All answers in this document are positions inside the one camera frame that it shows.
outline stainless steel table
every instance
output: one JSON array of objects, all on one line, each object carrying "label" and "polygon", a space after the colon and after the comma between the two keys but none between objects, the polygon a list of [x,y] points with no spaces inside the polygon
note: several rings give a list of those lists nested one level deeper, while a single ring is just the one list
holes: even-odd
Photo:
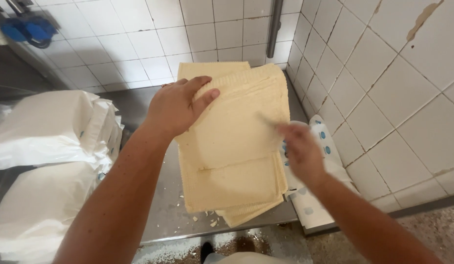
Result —
[{"label": "stainless steel table", "polygon": [[[306,122],[299,99],[287,75],[286,78],[291,119]],[[149,87],[99,95],[113,100],[116,108],[119,109],[117,114],[122,116],[122,123],[126,128],[134,131],[144,120],[150,101],[159,89],[160,87]],[[188,214],[181,195],[183,195],[183,187],[178,163],[178,146],[175,141],[172,141],[165,154],[141,244],[298,221],[292,203],[283,202],[247,223],[230,229],[222,217],[218,217],[213,212],[209,212],[208,216],[204,212]],[[213,223],[211,220],[217,221],[218,218],[218,225],[211,227]]]}]

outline black shoe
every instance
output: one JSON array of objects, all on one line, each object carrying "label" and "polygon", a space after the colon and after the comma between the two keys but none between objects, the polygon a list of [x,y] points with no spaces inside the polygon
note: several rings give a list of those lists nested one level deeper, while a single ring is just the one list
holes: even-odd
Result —
[{"label": "black shoe", "polygon": [[212,244],[209,242],[204,243],[201,247],[201,264],[204,263],[207,256],[211,253],[214,253],[214,248],[212,247]]}]

